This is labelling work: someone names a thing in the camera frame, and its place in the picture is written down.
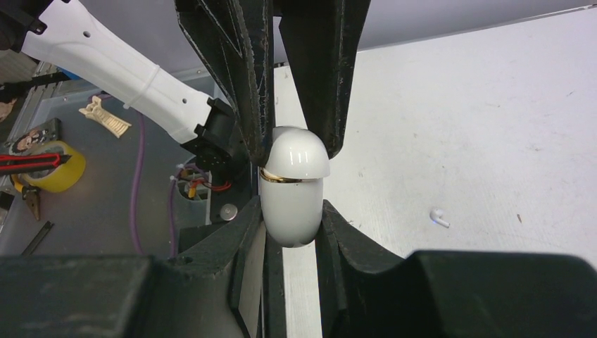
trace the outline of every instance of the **gold trim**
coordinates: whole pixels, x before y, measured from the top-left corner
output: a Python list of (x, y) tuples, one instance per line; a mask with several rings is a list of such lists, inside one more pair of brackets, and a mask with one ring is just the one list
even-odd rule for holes
[(259, 168), (259, 175), (266, 181), (271, 183), (300, 183), (304, 181), (311, 181), (311, 180), (302, 180), (300, 178), (284, 178), (278, 177), (271, 174), (265, 173), (263, 168)]

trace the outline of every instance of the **gray wall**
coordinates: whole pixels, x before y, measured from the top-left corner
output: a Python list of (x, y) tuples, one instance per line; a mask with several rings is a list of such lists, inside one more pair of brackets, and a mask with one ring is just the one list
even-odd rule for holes
[[(106, 27), (170, 72), (201, 65), (180, 32), (173, 0), (81, 0)], [(592, 0), (372, 0), (361, 48), (497, 25)], [(286, 56), (275, 37), (275, 59)]]

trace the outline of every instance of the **beige plastic part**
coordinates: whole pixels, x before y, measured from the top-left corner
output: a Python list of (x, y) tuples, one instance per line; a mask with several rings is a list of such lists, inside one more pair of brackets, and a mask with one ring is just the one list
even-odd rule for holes
[(131, 126), (130, 123), (121, 118), (117, 118), (109, 111), (101, 107), (101, 99), (97, 96), (92, 97), (92, 102), (85, 108), (79, 109), (86, 118), (90, 118), (110, 130), (114, 136), (120, 138)]

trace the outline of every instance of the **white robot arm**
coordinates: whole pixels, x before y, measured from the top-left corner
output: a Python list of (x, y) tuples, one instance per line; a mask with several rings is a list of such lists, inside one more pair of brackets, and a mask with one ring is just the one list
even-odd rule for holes
[(52, 1), (28, 32), (21, 51), (79, 75), (160, 125), (180, 144), (197, 137), (211, 107), (209, 95), (165, 72), (104, 27), (78, 1)]

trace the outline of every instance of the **yellow tape roll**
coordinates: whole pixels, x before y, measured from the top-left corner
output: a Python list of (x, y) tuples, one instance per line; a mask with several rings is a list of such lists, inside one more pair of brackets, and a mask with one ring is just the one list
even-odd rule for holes
[(23, 179), (48, 192), (63, 192), (77, 183), (85, 171), (85, 157), (62, 141), (48, 142), (33, 152), (35, 155), (47, 153), (70, 155), (70, 159), (53, 170), (23, 174)]

